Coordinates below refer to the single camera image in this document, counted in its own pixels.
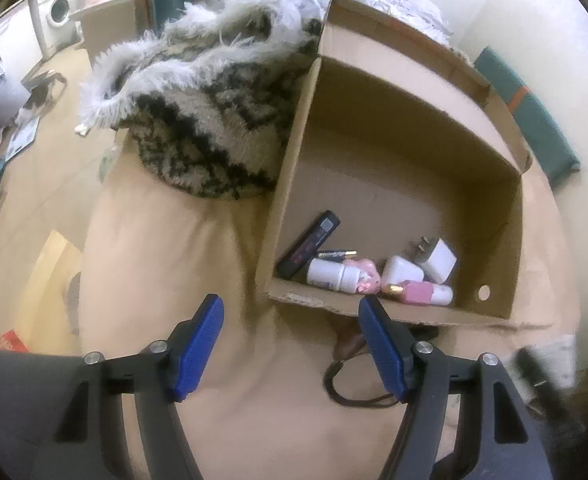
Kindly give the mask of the white pill bottle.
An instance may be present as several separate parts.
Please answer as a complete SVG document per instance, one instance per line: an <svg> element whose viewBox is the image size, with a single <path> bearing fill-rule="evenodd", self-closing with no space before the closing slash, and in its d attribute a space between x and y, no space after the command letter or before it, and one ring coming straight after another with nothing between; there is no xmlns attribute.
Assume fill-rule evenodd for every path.
<svg viewBox="0 0 588 480"><path fill-rule="evenodd" d="M356 294L355 289L359 271L344 263L314 258L310 261L306 282L308 285L331 290Z"/></svg>

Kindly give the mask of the white USB wall charger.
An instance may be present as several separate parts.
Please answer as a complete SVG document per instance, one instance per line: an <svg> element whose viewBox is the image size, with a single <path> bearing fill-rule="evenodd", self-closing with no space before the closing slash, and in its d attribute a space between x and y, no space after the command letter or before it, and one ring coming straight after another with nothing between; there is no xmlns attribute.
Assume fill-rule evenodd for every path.
<svg viewBox="0 0 588 480"><path fill-rule="evenodd" d="M412 245L413 263L422 269L428 281L443 285L448 281L458 258L440 237L423 236Z"/></svg>

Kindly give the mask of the pink plush toy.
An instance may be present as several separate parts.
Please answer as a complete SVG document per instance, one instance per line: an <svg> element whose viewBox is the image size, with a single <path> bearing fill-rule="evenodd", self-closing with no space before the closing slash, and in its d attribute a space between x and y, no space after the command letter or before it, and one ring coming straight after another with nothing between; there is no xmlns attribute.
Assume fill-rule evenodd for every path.
<svg viewBox="0 0 588 480"><path fill-rule="evenodd" d="M370 259L348 259L345 266L351 266L359 271L359 278L355 292L358 294L377 294L381 289L382 278L376 264Z"/></svg>

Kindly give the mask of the pink bottle with gold cap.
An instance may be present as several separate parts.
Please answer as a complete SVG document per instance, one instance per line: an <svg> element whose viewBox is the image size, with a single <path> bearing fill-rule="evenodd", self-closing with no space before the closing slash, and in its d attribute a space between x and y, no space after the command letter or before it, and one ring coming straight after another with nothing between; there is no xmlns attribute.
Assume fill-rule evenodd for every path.
<svg viewBox="0 0 588 480"><path fill-rule="evenodd" d="M454 291L449 286L431 282L404 281L399 285L388 284L383 286L383 292L401 304L416 306L447 307L454 300Z"/></svg>

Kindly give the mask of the black and gold pen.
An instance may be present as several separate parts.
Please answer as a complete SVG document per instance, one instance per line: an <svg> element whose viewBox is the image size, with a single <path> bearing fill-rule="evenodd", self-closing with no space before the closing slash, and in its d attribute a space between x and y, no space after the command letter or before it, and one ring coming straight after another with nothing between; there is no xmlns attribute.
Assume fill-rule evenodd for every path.
<svg viewBox="0 0 588 480"><path fill-rule="evenodd" d="M358 256L358 252L356 250L347 249L326 250L325 252L317 252L315 256L323 260L344 261L346 259L356 258Z"/></svg>

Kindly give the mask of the tan bed sheet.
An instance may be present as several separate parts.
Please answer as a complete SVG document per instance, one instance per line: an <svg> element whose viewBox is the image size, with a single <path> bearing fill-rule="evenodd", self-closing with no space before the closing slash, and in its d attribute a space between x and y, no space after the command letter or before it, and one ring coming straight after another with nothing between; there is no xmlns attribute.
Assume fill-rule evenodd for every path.
<svg viewBox="0 0 588 480"><path fill-rule="evenodd" d="M507 325L436 325L455 356L507 356L577 326L576 284L548 179L498 92L489 112L513 125L527 159L523 237ZM203 298L220 296L224 321L205 376L178 408L208 479L372 479L383 467L401 408L343 408L321 376L336 333L355 315L283 304L256 274L274 195L218 200L161 181L124 141L108 172L84 248L82 344L125 356L166 336Z"/></svg>

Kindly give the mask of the black remote control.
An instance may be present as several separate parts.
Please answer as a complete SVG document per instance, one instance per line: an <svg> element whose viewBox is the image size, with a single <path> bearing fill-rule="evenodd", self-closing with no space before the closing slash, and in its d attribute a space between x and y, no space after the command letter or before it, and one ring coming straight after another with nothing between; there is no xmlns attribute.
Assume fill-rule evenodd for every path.
<svg viewBox="0 0 588 480"><path fill-rule="evenodd" d="M283 280L293 278L313 258L340 223L341 220L333 211L326 210L320 214L280 258L275 266L277 276Z"/></svg>

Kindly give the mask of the brown cardboard box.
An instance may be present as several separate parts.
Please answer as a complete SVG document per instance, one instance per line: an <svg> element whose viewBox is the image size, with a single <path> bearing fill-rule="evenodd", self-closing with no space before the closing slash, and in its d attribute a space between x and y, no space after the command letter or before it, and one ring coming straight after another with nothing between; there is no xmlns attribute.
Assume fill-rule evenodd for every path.
<svg viewBox="0 0 588 480"><path fill-rule="evenodd" d="M355 0L331 0L274 193L256 283L283 304L355 315L355 298L285 280L277 263L324 211L327 244L383 261L420 239L456 255L448 307L390 302L399 321L507 325L523 237L527 151L489 112L486 80L462 58Z"/></svg>

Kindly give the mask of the teal cushion with orange stripe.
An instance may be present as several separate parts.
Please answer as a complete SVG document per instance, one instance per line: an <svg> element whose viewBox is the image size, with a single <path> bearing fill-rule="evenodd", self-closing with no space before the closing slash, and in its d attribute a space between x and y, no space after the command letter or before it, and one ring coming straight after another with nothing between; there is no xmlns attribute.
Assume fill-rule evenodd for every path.
<svg viewBox="0 0 588 480"><path fill-rule="evenodd" d="M506 103L552 190L579 172L582 163L556 120L498 53L486 47L474 66Z"/></svg>

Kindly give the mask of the black and white shaggy blanket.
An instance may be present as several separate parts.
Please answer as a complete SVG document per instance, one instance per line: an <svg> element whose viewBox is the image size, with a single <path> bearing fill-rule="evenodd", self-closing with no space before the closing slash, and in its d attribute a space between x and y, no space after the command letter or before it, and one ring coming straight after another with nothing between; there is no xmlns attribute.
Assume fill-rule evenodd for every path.
<svg viewBox="0 0 588 480"><path fill-rule="evenodd" d="M321 29L283 0L189 3L160 34L95 59L79 115L128 131L143 166L174 188L224 200L270 193Z"/></svg>

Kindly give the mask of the white washing machine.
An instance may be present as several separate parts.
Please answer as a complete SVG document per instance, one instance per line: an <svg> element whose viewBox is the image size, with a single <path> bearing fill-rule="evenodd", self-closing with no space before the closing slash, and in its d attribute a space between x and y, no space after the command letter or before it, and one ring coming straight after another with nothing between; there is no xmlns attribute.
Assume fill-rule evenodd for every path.
<svg viewBox="0 0 588 480"><path fill-rule="evenodd" d="M44 61L81 40L80 28L71 18L77 0L28 0L28 5Z"/></svg>

